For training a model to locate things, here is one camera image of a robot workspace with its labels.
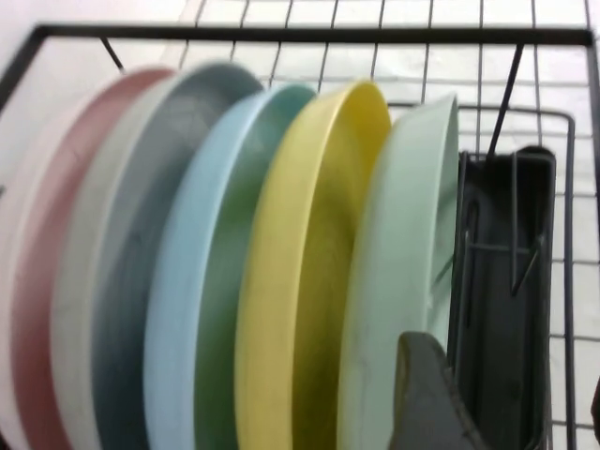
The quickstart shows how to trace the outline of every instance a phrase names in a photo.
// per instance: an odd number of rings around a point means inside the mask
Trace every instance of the black utensil holder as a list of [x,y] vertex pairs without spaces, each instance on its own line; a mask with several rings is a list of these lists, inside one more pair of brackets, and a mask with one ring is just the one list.
[[556,160],[463,153],[448,360],[484,441],[544,448]]

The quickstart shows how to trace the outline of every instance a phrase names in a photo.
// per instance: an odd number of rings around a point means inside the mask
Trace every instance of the gray plate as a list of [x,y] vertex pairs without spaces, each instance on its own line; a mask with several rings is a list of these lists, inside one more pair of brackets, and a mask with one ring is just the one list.
[[183,73],[136,101],[98,151],[52,305],[52,375],[75,449],[147,448],[143,336],[163,224],[211,126],[260,89],[227,63]]

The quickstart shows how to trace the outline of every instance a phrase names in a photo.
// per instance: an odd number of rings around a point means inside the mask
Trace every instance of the white tile wall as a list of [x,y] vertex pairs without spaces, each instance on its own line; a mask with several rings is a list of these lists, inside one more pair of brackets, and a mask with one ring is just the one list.
[[[586,0],[485,0],[480,11],[479,0],[194,0],[201,9],[199,26],[225,24],[231,26],[585,26]],[[588,0],[591,25],[600,24],[600,0]],[[184,66],[215,57],[227,58],[232,52],[230,43],[190,44]],[[347,79],[371,75],[378,81],[390,101],[425,100],[449,92],[458,94],[461,102],[499,103],[503,83],[508,75],[513,50],[488,46],[482,53],[481,98],[478,95],[479,51],[477,47],[390,46],[377,49],[375,66],[373,46],[300,45],[278,46],[238,44],[233,58],[248,66],[264,79],[274,71],[274,84],[285,80],[305,80],[322,92],[336,89]],[[423,76],[427,60],[427,87],[423,93]],[[575,192],[595,192],[590,118],[587,91],[585,53],[581,50],[540,47],[525,49],[517,74],[512,105],[552,108],[571,113],[577,119],[575,153]],[[391,114],[400,117],[404,110]],[[480,114],[480,145],[487,148],[496,114]],[[542,143],[557,156],[557,192],[564,193],[566,124],[562,119],[543,117],[539,128],[536,116],[509,113],[504,122],[506,131],[498,142],[499,152]],[[474,149],[477,138],[475,112],[460,115],[460,145]],[[555,204],[554,258],[563,257],[564,197]],[[595,198],[576,198],[574,201],[574,256],[587,264],[574,267],[575,332],[577,336],[600,338],[600,272],[593,262],[600,258]],[[564,420],[564,345],[563,326],[563,265],[552,268],[550,364],[552,374],[553,416]],[[576,343],[577,430],[579,450],[594,450],[595,442],[590,424],[589,403],[595,381],[600,376],[600,343],[578,340]],[[565,427],[553,428],[554,448],[566,448]]]

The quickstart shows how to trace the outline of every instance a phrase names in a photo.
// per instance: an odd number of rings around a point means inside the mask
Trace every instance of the light blue plate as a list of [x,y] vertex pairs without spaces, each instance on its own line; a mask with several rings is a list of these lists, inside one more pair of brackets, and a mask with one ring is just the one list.
[[233,346],[252,219],[279,142],[313,96],[290,85],[237,103],[187,169],[148,306],[144,400],[155,450],[237,448]]

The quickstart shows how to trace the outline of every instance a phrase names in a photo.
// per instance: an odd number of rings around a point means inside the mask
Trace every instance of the pink plate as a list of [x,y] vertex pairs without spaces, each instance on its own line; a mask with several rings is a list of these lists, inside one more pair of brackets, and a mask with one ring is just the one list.
[[53,390],[49,320],[71,207],[121,114],[172,73],[132,72],[57,117],[0,199],[0,428],[11,448],[70,448]]

